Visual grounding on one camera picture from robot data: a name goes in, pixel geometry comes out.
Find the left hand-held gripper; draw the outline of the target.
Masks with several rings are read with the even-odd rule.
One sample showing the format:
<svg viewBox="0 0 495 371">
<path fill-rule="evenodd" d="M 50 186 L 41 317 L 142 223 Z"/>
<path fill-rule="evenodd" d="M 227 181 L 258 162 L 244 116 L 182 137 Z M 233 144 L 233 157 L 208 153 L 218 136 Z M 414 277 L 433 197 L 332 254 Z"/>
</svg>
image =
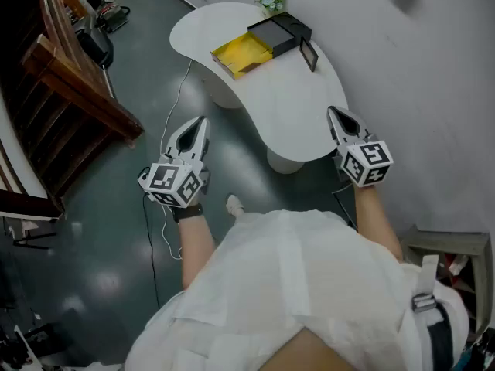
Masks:
<svg viewBox="0 0 495 371">
<path fill-rule="evenodd" d="M 210 121 L 199 116 L 180 126 L 169 138 L 166 153 L 153 163 L 138 184 L 150 199 L 174 208 L 186 208 L 210 180 L 203 159 L 210 144 Z"/>
</svg>

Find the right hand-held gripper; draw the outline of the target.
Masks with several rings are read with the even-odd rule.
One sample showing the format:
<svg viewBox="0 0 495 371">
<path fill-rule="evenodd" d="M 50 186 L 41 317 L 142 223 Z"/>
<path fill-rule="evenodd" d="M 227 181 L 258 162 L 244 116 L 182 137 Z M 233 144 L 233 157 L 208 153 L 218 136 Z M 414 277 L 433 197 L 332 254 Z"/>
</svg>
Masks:
<svg viewBox="0 0 495 371">
<path fill-rule="evenodd" d="M 385 142 L 370 134 L 365 122 L 349 110 L 330 106 L 327 112 L 337 144 L 333 160 L 340 180 L 357 187 L 383 182 L 394 164 Z"/>
</svg>

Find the white curved table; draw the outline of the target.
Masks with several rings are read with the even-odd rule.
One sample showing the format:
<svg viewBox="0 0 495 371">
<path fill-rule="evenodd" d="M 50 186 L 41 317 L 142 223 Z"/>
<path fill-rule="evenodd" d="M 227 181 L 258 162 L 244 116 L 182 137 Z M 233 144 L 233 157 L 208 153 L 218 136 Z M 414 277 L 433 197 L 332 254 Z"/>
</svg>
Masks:
<svg viewBox="0 0 495 371">
<path fill-rule="evenodd" d="M 205 5 L 182 17 L 169 41 L 181 55 L 196 62 L 213 102 L 224 109 L 245 109 L 267 147 L 273 170 L 292 174 L 307 162 L 336 149 L 327 109 L 347 107 L 341 82 L 316 46 L 318 61 L 309 70 L 298 49 L 291 49 L 233 80 L 214 62 L 212 51 L 244 34 L 263 19 L 254 5 L 221 2 Z"/>
</svg>

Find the yellow box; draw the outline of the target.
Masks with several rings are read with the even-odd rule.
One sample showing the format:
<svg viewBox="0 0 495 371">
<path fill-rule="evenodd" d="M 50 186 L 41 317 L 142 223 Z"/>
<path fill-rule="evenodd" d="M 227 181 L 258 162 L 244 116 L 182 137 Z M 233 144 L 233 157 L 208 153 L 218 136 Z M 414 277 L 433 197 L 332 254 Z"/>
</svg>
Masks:
<svg viewBox="0 0 495 371">
<path fill-rule="evenodd" d="M 212 58 L 233 79 L 238 80 L 274 58 L 273 49 L 252 32 L 238 36 L 211 52 Z"/>
</svg>

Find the person's right forearm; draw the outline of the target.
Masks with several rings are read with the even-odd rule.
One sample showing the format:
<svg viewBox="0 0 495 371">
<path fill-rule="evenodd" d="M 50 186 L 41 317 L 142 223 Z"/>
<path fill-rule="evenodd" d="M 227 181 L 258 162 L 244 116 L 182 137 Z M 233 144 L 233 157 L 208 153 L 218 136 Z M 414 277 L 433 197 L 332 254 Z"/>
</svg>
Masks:
<svg viewBox="0 0 495 371">
<path fill-rule="evenodd" d="M 404 260 L 399 239 L 394 232 L 374 186 L 353 186 L 357 231 L 366 239 L 388 249 L 399 261 Z"/>
</svg>

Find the person's left forearm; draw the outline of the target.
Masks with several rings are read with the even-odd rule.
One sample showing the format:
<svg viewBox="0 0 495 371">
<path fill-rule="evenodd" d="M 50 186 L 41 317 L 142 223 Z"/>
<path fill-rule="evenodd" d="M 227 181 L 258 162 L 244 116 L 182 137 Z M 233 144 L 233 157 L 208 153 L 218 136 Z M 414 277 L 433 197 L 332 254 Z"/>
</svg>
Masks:
<svg viewBox="0 0 495 371">
<path fill-rule="evenodd" d="M 203 215 L 181 219 L 179 238 L 182 247 L 182 284 L 187 289 L 211 258 L 216 245 Z"/>
</svg>

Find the black wristband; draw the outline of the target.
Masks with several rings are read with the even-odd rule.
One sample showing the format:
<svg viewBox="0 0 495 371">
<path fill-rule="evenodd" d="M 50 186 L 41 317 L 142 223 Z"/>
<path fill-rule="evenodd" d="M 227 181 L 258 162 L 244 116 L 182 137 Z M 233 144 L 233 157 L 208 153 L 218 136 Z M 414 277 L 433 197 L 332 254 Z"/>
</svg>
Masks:
<svg viewBox="0 0 495 371">
<path fill-rule="evenodd" d="M 203 215 L 203 207 L 200 203 L 189 205 L 186 208 L 173 207 L 171 208 L 171 210 L 173 219 L 176 223 L 178 223 L 180 220 Z"/>
</svg>

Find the person's white shoe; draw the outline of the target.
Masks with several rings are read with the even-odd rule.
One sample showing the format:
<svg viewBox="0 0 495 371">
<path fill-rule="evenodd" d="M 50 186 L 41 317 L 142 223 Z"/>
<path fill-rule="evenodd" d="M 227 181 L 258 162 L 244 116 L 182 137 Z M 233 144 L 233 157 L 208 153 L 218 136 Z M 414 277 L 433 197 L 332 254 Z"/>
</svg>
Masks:
<svg viewBox="0 0 495 371">
<path fill-rule="evenodd" d="M 234 218 L 238 218 L 244 214 L 243 204 L 233 193 L 227 195 L 225 206 L 227 212 Z"/>
</svg>

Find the black bag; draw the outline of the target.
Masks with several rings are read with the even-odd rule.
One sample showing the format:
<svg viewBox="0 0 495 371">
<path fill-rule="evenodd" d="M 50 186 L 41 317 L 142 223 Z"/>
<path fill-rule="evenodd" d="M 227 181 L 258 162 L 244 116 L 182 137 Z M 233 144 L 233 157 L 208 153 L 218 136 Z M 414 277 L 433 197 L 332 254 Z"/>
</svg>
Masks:
<svg viewBox="0 0 495 371">
<path fill-rule="evenodd" d="M 114 45 L 100 28 L 77 30 L 77 39 L 83 51 L 100 67 L 108 69 L 114 61 Z"/>
</svg>

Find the black cart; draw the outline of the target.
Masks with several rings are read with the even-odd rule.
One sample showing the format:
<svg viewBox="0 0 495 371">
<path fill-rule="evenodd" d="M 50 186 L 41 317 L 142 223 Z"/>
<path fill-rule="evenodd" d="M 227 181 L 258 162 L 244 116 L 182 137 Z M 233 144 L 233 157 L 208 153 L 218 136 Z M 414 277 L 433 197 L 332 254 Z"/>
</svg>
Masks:
<svg viewBox="0 0 495 371">
<path fill-rule="evenodd" d="M 131 9 L 128 6 L 108 2 L 97 12 L 97 26 L 106 33 L 113 33 L 128 21 L 130 12 Z"/>
</svg>

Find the potted flowers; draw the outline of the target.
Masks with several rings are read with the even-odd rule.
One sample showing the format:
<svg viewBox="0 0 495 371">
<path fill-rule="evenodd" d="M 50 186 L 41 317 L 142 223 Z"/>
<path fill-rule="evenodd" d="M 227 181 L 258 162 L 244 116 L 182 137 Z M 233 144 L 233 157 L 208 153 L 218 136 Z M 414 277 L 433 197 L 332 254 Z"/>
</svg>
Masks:
<svg viewBox="0 0 495 371">
<path fill-rule="evenodd" d="M 255 0 L 266 17 L 277 15 L 286 10 L 286 0 Z"/>
</svg>

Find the grey shelf unit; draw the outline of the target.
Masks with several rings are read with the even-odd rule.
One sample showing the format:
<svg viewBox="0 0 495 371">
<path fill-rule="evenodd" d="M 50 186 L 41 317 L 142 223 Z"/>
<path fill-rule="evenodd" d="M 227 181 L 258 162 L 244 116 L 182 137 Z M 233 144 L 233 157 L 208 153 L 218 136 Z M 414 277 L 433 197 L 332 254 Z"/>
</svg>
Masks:
<svg viewBox="0 0 495 371">
<path fill-rule="evenodd" d="M 437 279 L 454 289 L 469 317 L 468 342 L 488 328 L 495 277 L 490 235 L 419 230 L 412 226 L 401 238 L 405 260 L 419 265 L 426 255 L 437 254 Z"/>
</svg>

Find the person's white clothing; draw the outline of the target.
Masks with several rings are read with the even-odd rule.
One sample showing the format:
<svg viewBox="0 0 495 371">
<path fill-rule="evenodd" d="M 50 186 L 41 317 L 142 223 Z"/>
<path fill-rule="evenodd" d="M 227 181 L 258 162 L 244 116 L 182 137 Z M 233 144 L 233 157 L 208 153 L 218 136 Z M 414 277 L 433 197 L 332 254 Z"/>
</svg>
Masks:
<svg viewBox="0 0 495 371">
<path fill-rule="evenodd" d="M 258 371 L 304 328 L 358 371 L 449 371 L 469 319 L 437 264 L 399 262 L 333 213 L 247 215 L 148 322 L 124 371 Z"/>
</svg>

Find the person's chest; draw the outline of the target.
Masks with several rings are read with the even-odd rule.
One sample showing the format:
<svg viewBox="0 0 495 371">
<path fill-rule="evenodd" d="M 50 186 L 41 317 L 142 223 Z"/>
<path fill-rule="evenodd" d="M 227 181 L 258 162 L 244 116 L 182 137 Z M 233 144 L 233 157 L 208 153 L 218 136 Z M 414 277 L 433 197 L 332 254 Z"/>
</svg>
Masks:
<svg viewBox="0 0 495 371">
<path fill-rule="evenodd" d="M 259 371 L 353 371 L 353 367 L 319 336 L 304 328 Z"/>
</svg>

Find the black picture frame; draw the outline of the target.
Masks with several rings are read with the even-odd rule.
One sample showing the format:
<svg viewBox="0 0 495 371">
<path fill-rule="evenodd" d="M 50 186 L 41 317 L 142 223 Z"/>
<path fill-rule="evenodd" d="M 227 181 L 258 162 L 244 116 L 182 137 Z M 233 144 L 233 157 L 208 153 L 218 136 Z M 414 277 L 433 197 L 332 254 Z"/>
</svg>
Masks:
<svg viewBox="0 0 495 371">
<path fill-rule="evenodd" d="M 316 70 L 316 64 L 318 61 L 318 54 L 313 48 L 310 41 L 306 40 L 303 36 L 301 37 L 299 43 L 299 51 L 302 54 L 306 64 L 308 65 L 311 72 Z"/>
</svg>

